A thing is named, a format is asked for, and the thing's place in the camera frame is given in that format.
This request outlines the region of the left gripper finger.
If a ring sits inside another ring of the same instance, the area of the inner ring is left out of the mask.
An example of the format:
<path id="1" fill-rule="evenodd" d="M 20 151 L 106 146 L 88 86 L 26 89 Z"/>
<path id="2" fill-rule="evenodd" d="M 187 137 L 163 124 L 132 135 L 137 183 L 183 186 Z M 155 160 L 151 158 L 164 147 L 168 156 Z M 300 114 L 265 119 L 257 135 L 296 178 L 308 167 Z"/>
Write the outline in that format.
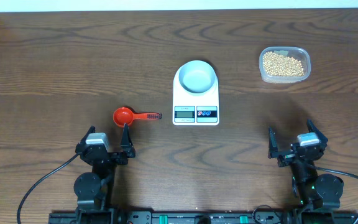
<path id="1" fill-rule="evenodd" d="M 129 134 L 129 125 L 126 123 L 124 124 L 122 132 L 121 148 L 126 154 L 127 158 L 135 158 L 135 147 Z"/>
<path id="2" fill-rule="evenodd" d="M 88 143 L 86 142 L 87 138 L 90 134 L 95 133 L 96 128 L 94 126 L 90 126 L 89 130 L 87 130 L 86 134 L 81 138 L 80 142 L 78 143 L 79 146 L 87 146 Z"/>

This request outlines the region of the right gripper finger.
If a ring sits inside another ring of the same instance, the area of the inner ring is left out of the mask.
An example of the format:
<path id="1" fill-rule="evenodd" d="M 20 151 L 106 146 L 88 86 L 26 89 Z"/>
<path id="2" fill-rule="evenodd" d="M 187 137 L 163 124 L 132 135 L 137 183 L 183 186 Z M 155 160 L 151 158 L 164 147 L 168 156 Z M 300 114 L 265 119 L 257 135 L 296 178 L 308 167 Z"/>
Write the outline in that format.
<path id="1" fill-rule="evenodd" d="M 278 157 L 278 145 L 275 139 L 275 133 L 271 127 L 268 128 L 268 137 L 269 137 L 269 144 L 268 144 L 268 158 L 277 158 Z"/>
<path id="2" fill-rule="evenodd" d="M 315 133 L 317 135 L 321 144 L 326 144 L 328 142 L 328 138 L 313 124 L 312 120 L 308 119 L 306 125 L 310 133 Z"/>

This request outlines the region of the red plastic measuring scoop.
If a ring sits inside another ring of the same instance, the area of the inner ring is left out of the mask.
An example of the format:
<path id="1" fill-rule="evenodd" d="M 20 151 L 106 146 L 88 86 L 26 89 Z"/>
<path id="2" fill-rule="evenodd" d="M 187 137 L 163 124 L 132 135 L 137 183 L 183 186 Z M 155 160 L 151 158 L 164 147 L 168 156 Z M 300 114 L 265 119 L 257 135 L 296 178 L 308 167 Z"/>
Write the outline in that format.
<path id="1" fill-rule="evenodd" d="M 124 125 L 130 126 L 135 120 L 156 120 L 162 119 L 161 113 L 135 113 L 130 108 L 121 107 L 113 113 L 113 121 L 121 128 Z"/>

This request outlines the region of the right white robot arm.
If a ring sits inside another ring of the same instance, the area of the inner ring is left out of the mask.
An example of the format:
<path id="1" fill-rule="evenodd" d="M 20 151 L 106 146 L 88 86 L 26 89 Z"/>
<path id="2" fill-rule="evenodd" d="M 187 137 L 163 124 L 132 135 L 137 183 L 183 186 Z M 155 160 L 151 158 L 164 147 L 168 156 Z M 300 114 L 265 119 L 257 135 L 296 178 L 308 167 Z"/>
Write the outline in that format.
<path id="1" fill-rule="evenodd" d="M 301 205 L 285 212 L 282 223 L 334 223 L 333 209 L 340 207 L 344 182 L 332 174 L 317 173 L 314 162 L 324 155 L 327 137 L 309 119 L 308 132 L 298 135 L 298 141 L 286 151 L 278 149 L 272 128 L 268 129 L 268 158 L 277 159 L 279 167 L 290 167 L 293 191 Z"/>

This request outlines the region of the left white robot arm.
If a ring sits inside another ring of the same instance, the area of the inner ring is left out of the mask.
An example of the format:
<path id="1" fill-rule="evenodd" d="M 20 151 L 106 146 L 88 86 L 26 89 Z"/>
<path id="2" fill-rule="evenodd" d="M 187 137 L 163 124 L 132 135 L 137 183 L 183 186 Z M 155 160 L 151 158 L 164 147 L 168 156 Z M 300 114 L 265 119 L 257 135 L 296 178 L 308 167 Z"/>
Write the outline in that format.
<path id="1" fill-rule="evenodd" d="M 92 167 L 92 171 L 81 174 L 74 183 L 77 223 L 127 223 L 126 212 L 109 206 L 116 167 L 135 157 L 127 124 L 123 127 L 121 148 L 119 152 L 110 152 L 107 135 L 97 133 L 94 126 L 76 145 L 76 154 Z"/>

